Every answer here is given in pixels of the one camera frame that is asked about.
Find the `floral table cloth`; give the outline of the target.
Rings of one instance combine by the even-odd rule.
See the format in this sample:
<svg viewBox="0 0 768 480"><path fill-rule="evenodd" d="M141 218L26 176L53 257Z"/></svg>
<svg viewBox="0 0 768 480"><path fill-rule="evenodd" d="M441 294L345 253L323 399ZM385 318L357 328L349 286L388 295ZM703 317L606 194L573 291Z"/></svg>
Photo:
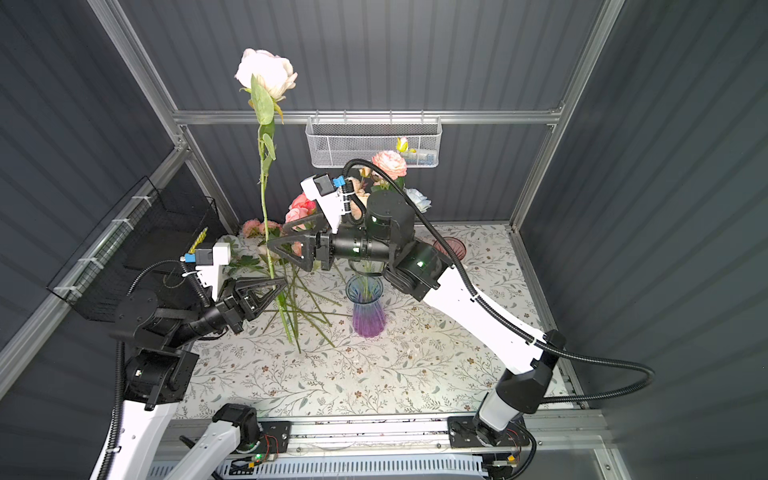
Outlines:
<svg viewBox="0 0 768 480"><path fill-rule="evenodd" d="M205 419L226 403L265 417L473 411L503 363L449 316L385 287L386 325L367 339L352 326L346 294L353 270L291 275L299 340L291 343L276 309L194 346L199 360L177 411Z"/></svg>

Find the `blue purple glass vase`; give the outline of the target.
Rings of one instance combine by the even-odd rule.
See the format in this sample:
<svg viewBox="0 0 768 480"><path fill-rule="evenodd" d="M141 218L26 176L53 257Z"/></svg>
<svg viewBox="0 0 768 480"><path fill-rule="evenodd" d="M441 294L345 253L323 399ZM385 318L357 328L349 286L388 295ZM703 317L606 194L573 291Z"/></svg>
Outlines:
<svg viewBox="0 0 768 480"><path fill-rule="evenodd" d="M380 278L355 275L346 285L348 300L352 303L352 327L364 338L375 338L386 328L386 313L380 303L384 285Z"/></svg>

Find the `pink red rose stem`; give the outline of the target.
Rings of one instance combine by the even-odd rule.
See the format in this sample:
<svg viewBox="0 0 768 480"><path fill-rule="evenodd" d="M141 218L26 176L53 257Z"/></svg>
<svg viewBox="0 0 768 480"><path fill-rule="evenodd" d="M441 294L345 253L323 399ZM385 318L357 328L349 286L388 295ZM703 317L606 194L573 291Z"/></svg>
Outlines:
<svg viewBox="0 0 768 480"><path fill-rule="evenodd" d="M305 193L301 193L297 196L290 206L290 212L295 213L299 218L314 214L316 210L316 202L310 200Z"/></svg>

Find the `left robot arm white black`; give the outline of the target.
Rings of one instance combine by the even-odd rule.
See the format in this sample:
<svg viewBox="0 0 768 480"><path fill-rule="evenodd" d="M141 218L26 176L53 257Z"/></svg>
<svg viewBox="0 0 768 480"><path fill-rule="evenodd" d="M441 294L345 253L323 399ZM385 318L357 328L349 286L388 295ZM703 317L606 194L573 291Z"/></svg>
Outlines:
<svg viewBox="0 0 768 480"><path fill-rule="evenodd" d="M164 308L154 292L132 287L110 333L117 341L115 400L92 478L147 478L199 360L190 346L213 333L242 332L286 285L281 277L228 279L219 299L204 295L196 310ZM248 466L263 463L286 452L289 434L287 423L264 427L254 408L227 403L168 476L207 479L234 453Z"/></svg>

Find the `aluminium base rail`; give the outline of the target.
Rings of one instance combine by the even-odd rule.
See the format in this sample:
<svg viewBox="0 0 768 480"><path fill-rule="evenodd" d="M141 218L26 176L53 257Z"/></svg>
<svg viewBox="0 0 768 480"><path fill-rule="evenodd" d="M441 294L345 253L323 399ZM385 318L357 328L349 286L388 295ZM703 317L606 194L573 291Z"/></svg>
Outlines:
<svg viewBox="0 0 768 480"><path fill-rule="evenodd" d="M146 478L176 409L174 404L147 410L139 403L126 403L120 421L110 426L93 478ZM268 437L263 427L273 422L258 419L251 407L225 405L173 475L180 479L209 477L227 456L253 453L255 445ZM370 455L376 448L382 448L386 455L395 451L410 453L418 448L430 452L468 449L493 453L522 452L525 448L591 449L605 467L616 469L615 477L629 476L598 410L546 410L509 423L502 431L490 435L488 441L480 439L469 414L292 417L286 422L288 433L274 434L273 441L265 446L272 454L299 456L318 451L348 455L360 450Z"/></svg>

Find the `yellow marker pen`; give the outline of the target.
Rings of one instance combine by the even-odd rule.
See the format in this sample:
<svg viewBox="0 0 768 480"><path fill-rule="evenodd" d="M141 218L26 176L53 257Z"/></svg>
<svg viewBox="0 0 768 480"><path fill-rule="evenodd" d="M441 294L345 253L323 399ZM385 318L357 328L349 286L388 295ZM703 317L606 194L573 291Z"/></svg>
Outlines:
<svg viewBox="0 0 768 480"><path fill-rule="evenodd" d="M207 227L201 230L201 232L197 235L192 245L190 246L189 250L187 251L187 255L195 254L197 247L206 239L207 232L208 232Z"/></svg>

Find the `pink cream peony spray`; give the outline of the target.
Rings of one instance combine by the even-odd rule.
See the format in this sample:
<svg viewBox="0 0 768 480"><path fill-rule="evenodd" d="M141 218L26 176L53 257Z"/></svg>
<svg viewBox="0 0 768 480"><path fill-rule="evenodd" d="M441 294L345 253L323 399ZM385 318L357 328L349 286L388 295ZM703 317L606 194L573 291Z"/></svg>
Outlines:
<svg viewBox="0 0 768 480"><path fill-rule="evenodd" d="M375 166L381 168L401 188L405 187L408 167L404 154L408 147L408 138L398 137L393 150L382 150L371 159ZM359 177L353 179L353 185L360 197L365 197L375 190L389 189L391 187L376 171L369 167L360 167L358 173Z"/></svg>

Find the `red glass vase with ribbon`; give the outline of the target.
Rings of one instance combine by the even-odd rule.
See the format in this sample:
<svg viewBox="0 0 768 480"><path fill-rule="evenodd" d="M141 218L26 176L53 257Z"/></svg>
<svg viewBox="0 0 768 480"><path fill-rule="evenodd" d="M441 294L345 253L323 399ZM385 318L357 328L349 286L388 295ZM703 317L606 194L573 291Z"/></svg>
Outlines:
<svg viewBox="0 0 768 480"><path fill-rule="evenodd" d="M463 260L467 254L466 245L458 238L448 236L444 238L446 245L454 253L458 260ZM446 257L449 257L448 250L438 241L433 242L433 247Z"/></svg>

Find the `light pink rose stem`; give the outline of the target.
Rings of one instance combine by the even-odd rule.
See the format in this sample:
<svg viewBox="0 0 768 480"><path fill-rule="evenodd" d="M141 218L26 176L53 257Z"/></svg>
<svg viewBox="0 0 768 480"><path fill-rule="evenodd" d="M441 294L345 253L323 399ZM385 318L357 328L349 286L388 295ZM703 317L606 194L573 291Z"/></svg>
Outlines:
<svg viewBox="0 0 768 480"><path fill-rule="evenodd" d="M285 223L291 223L299 221L309 215L310 211L304 207L291 208L285 216Z"/></svg>

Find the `white rose stem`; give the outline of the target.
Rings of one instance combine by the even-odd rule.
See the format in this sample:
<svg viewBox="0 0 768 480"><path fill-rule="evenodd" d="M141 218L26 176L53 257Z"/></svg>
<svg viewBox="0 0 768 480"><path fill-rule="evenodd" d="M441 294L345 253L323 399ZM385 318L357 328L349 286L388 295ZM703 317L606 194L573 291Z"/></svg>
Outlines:
<svg viewBox="0 0 768 480"><path fill-rule="evenodd" d="M405 192L421 213L426 213L431 208L431 200L418 189L406 188Z"/></svg>

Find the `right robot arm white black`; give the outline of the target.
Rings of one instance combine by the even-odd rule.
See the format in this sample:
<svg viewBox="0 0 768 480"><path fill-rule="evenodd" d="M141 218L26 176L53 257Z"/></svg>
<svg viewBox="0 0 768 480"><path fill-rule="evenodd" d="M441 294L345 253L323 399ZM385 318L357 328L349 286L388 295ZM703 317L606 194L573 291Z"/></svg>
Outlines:
<svg viewBox="0 0 768 480"><path fill-rule="evenodd" d="M336 223L323 212L287 223L282 236L267 244L270 252L309 271L329 269L338 259L371 260L393 288L444 313L477 338L505 367L474 416L474 432L484 446L498 445L525 414L543 404L558 358L541 346L548 339L480 292L462 269L445 239L436 245L415 236L418 213L393 190L373 193L361 210L361 222Z"/></svg>

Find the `pale pink rose stem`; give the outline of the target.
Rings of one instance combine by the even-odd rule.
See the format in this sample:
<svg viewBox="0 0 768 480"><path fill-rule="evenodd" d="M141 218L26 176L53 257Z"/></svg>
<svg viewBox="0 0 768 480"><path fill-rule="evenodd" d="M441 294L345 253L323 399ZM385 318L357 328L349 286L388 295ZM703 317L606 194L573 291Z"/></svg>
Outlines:
<svg viewBox="0 0 768 480"><path fill-rule="evenodd" d="M270 225L266 199L270 169L277 159L274 141L276 119L283 120L280 102L285 99L286 92L296 86L297 77L289 59L252 48L243 51L234 75L241 90L249 94L248 104L258 125L258 186L265 242L274 238L272 232L276 230L276 226Z"/></svg>

